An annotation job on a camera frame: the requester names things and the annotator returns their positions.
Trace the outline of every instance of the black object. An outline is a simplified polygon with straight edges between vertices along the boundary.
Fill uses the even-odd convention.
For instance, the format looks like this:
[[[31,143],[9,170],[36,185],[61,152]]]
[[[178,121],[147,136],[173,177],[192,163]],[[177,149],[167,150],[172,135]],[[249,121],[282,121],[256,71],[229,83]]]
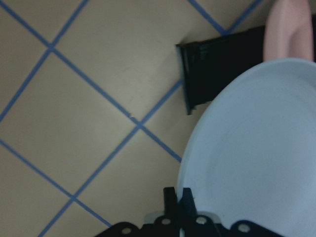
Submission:
[[[313,15],[313,29],[316,45],[316,15]],[[213,100],[233,79],[262,63],[264,31],[262,26],[207,41],[176,45],[189,115],[196,105]]]
[[[190,188],[183,189],[182,199],[177,203],[173,187],[164,188],[164,215],[141,229],[129,222],[120,222],[96,237],[179,237],[183,229],[185,237],[282,237],[253,222],[242,220],[230,230],[214,223],[207,215],[197,213]]]

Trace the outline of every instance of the pink handle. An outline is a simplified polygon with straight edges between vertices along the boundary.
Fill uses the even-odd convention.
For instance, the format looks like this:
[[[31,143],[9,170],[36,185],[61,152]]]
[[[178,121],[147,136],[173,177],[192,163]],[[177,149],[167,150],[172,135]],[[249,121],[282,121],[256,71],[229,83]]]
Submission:
[[[314,60],[312,15],[308,0],[277,0],[269,14],[264,61],[286,57]]]

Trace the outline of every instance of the screw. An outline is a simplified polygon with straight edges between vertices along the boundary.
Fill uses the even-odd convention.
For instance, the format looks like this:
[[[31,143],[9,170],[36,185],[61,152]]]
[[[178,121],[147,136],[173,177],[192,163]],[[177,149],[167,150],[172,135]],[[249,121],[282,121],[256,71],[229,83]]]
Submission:
[[[196,219],[196,222],[200,225],[204,225],[206,224],[207,222],[207,219],[203,216],[198,216],[197,219]]]
[[[166,225],[169,225],[171,223],[171,220],[168,218],[164,218],[164,219],[162,219],[161,223],[166,226]]]
[[[132,232],[132,230],[130,229],[130,228],[124,228],[123,230],[122,230],[122,234],[123,235],[128,235],[128,234],[130,234]]]
[[[248,233],[250,231],[250,227],[246,224],[240,224],[238,226],[238,230],[243,233]]]

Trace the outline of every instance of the tiled surface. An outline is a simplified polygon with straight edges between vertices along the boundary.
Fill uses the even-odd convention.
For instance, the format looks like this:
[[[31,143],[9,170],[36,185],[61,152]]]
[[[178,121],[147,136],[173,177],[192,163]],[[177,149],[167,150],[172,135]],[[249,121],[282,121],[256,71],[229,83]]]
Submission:
[[[186,115],[174,45],[270,5],[0,0],[0,236],[94,236],[162,210],[207,107]]]

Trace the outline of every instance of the round white plate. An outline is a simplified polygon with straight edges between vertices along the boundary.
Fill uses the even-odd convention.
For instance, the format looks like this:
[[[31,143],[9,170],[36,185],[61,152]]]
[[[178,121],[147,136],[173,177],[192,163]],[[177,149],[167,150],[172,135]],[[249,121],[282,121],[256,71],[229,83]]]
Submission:
[[[289,237],[316,236],[316,64],[262,63],[212,102],[188,142],[177,195],[226,228],[249,220]]]

